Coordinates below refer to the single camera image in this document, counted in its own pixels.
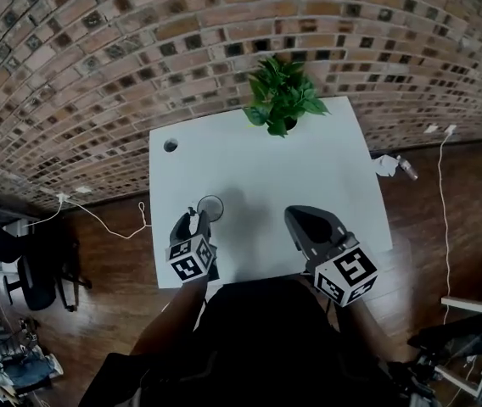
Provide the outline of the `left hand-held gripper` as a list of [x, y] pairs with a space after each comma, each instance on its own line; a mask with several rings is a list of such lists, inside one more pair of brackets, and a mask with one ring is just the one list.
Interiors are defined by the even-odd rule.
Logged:
[[195, 236], [190, 236], [190, 214], [185, 212], [174, 225], [170, 246], [165, 251], [166, 262], [182, 283], [207, 276], [217, 281], [217, 247], [210, 243], [210, 217], [206, 211], [199, 212]]

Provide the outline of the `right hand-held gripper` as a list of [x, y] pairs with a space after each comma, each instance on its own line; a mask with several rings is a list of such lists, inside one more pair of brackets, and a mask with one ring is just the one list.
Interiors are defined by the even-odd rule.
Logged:
[[373, 288], [378, 267], [369, 248], [336, 215], [292, 205], [284, 210], [284, 221], [316, 290], [345, 307]]

